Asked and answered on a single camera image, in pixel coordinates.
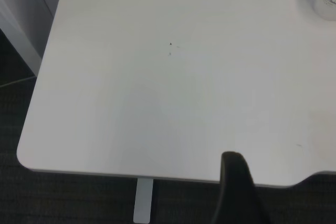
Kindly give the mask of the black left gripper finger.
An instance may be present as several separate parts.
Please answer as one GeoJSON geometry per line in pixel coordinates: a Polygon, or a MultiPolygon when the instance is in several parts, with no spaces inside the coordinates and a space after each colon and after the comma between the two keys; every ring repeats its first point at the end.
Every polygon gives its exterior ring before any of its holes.
{"type": "Polygon", "coordinates": [[[242,154],[224,152],[220,165],[216,223],[271,223],[242,154]]]}

